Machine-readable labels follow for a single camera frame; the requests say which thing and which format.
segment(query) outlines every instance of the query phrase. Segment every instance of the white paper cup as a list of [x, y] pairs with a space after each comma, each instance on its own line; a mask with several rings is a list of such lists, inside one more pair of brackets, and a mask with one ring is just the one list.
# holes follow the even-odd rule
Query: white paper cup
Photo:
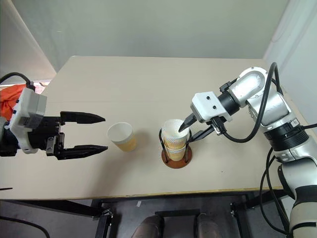
[[107, 131], [108, 138], [122, 151], [132, 151], [137, 146], [133, 128], [129, 123], [118, 122]]
[[178, 150], [173, 150], [173, 149], [168, 148], [168, 147], [165, 145], [165, 149], [166, 149], [166, 152], [167, 152], [168, 157], [169, 157], [171, 160], [173, 160], [173, 161], [180, 161], [180, 160], [183, 159], [183, 157], [184, 157], [184, 155], [185, 155], [186, 146], [184, 146], [183, 148], [178, 149]]
[[169, 149], [179, 150], [186, 144], [189, 128], [186, 128], [182, 132], [178, 132], [183, 122], [184, 121], [181, 119], [170, 119], [164, 123], [162, 135], [166, 146]]

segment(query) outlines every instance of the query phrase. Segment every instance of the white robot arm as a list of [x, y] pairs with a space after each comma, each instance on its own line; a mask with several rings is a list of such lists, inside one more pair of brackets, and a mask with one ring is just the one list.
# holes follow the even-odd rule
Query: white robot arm
[[[272, 81], [276, 91], [270, 90]], [[216, 131], [238, 143], [248, 142], [258, 130], [262, 131], [281, 163], [278, 175], [283, 188], [296, 199], [287, 233], [298, 238], [317, 237], [317, 144], [284, 100], [276, 63], [269, 72], [260, 67], [248, 68], [237, 79], [222, 85], [220, 91], [218, 97], [214, 92], [196, 93], [191, 104], [193, 113], [179, 131], [198, 120], [210, 127], [196, 133], [191, 141]], [[226, 132], [224, 122], [231, 121], [231, 115], [245, 106], [256, 124], [248, 137], [236, 139]]]

